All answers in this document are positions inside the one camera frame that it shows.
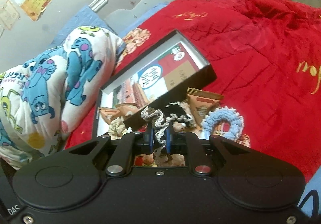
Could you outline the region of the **red plush blanket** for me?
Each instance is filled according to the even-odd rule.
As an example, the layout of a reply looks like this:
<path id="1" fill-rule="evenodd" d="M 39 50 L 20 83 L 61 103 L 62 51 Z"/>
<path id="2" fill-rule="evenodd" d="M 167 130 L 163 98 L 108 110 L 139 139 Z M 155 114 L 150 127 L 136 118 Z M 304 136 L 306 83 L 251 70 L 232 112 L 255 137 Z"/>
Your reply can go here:
<path id="1" fill-rule="evenodd" d="M 320 168 L 320 8 L 292 0 L 174 0 L 147 19 L 149 38 L 120 72 L 173 30 L 212 65 L 207 91 L 244 118 L 253 149 L 311 180 Z"/>

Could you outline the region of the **white framed wall certificate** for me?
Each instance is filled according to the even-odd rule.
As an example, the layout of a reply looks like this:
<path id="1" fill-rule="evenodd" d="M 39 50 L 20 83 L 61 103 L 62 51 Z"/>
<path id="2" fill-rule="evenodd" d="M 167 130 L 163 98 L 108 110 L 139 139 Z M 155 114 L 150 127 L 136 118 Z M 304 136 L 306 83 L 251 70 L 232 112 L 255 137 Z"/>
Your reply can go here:
<path id="1" fill-rule="evenodd" d="M 14 24 L 20 19 L 20 14 L 10 0 L 1 0 L 1 26 L 11 30 Z"/>

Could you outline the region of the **blue pillow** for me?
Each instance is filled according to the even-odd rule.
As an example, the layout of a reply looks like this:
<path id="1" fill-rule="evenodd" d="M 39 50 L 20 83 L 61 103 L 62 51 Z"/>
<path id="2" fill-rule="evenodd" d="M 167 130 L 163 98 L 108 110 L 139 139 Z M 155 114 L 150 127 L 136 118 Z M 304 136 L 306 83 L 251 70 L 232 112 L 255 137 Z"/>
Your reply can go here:
<path id="1" fill-rule="evenodd" d="M 106 28 L 116 34 L 116 32 L 104 21 L 98 14 L 88 7 L 82 7 L 76 14 L 74 14 L 66 24 L 57 32 L 53 41 L 48 46 L 49 48 L 63 45 L 67 36 L 76 28 L 83 25 L 98 26 Z"/>

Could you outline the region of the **light blue crochet scrunchie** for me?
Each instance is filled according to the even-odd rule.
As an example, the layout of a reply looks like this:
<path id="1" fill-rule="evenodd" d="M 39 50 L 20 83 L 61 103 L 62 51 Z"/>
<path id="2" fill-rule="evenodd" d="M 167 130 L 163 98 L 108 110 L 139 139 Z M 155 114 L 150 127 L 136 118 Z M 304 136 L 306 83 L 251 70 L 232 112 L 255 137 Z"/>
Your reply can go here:
<path id="1" fill-rule="evenodd" d="M 201 123 L 201 139 L 208 140 L 211 135 L 238 140 L 244 129 L 243 116 L 232 107 L 218 107 L 210 111 Z"/>

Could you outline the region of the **black white-trimmed scrunchie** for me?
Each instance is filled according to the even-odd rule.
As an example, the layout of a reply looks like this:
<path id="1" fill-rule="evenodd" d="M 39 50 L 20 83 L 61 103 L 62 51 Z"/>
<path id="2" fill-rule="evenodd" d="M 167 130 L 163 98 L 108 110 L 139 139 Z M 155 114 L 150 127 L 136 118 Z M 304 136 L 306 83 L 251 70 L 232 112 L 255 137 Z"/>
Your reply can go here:
<path id="1" fill-rule="evenodd" d="M 171 102 L 165 106 L 163 113 L 167 122 L 184 124 L 187 128 L 195 128 L 196 122 L 190 111 L 189 104 L 183 102 Z"/>

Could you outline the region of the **brown triangular snack packet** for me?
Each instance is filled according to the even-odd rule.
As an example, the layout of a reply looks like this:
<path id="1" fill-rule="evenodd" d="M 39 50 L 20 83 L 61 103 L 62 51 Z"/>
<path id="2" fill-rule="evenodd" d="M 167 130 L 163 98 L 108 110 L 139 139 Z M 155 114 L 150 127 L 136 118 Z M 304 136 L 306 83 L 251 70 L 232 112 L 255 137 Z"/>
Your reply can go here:
<path id="1" fill-rule="evenodd" d="M 218 93 L 208 92 L 189 87 L 187 89 L 187 102 L 194 117 L 196 128 L 201 129 L 201 123 L 206 115 L 220 106 L 224 96 Z"/>
<path id="2" fill-rule="evenodd" d="M 152 153 L 137 155 L 134 165 L 142 167 L 184 167 L 186 164 L 185 158 L 181 154 L 155 156 Z"/>
<path id="3" fill-rule="evenodd" d="M 140 109 L 139 107 L 137 107 L 136 103 L 121 103 L 121 104 L 117 104 L 116 108 L 120 111 L 120 114 L 124 117 L 134 115 Z"/>
<path id="4" fill-rule="evenodd" d="M 119 109 L 116 108 L 100 107 L 99 112 L 107 124 L 111 124 L 115 119 L 121 116 Z"/>

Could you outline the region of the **cream crochet scrunchie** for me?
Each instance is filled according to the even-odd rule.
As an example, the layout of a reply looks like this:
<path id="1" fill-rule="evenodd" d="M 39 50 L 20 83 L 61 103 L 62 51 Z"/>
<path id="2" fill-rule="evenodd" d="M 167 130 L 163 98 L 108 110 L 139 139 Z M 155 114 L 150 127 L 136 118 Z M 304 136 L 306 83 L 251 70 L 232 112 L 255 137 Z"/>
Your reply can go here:
<path id="1" fill-rule="evenodd" d="M 109 125 L 108 135 L 112 138 L 112 140 L 121 139 L 123 135 L 127 133 L 131 133 L 132 128 L 127 128 L 124 124 L 124 120 L 122 117 L 114 119 Z"/>

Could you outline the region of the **monster cartoon white quilt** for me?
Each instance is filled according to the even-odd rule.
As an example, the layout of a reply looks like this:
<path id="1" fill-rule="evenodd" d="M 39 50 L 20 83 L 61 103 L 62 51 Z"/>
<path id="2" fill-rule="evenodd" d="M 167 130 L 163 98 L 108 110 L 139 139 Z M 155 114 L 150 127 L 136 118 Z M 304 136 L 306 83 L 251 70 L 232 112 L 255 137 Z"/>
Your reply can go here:
<path id="1" fill-rule="evenodd" d="M 1 74 L 1 158 L 14 169 L 60 150 L 125 46 L 110 30 L 75 28 L 63 45 Z"/>

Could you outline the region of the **white lace scrunchie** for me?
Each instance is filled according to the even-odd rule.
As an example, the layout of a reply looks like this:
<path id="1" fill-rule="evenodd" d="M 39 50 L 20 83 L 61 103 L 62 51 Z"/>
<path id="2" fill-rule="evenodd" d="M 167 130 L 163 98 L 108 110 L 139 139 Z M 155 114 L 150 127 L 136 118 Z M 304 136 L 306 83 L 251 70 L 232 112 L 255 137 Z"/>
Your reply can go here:
<path id="1" fill-rule="evenodd" d="M 170 141 L 168 134 L 169 122 L 167 122 L 164 113 L 160 109 L 147 106 L 140 115 L 147 123 L 144 133 L 147 150 L 155 156 L 167 155 L 167 146 Z"/>

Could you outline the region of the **colourful history textbook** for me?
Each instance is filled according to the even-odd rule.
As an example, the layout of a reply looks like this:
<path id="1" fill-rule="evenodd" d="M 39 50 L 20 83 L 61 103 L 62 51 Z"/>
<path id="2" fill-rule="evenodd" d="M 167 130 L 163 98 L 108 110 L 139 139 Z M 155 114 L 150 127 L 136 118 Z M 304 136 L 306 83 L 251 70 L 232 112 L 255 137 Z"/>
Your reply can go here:
<path id="1" fill-rule="evenodd" d="M 128 77 L 113 91 L 113 107 L 136 103 L 145 107 L 202 68 L 186 43 L 179 41 Z"/>

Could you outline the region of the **black shallow box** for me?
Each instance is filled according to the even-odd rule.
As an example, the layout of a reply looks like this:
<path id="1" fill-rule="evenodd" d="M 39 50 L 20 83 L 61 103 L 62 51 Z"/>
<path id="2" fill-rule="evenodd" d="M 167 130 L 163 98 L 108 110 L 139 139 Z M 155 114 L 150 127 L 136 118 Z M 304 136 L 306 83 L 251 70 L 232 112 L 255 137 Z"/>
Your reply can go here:
<path id="1" fill-rule="evenodd" d="M 96 107 L 130 103 L 139 109 L 163 108 L 186 98 L 189 87 L 216 80 L 210 62 L 182 33 L 172 31 L 136 57 L 99 91 Z"/>

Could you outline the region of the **blue bed sheet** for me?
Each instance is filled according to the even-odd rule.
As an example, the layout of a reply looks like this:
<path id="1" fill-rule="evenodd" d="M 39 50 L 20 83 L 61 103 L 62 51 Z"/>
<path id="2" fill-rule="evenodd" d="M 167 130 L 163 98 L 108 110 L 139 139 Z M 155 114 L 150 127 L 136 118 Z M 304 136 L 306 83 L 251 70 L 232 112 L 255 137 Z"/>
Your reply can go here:
<path id="1" fill-rule="evenodd" d="M 321 191 L 320 168 L 306 184 L 304 193 L 300 199 L 301 211 L 309 217 L 320 214 L 320 191 Z"/>

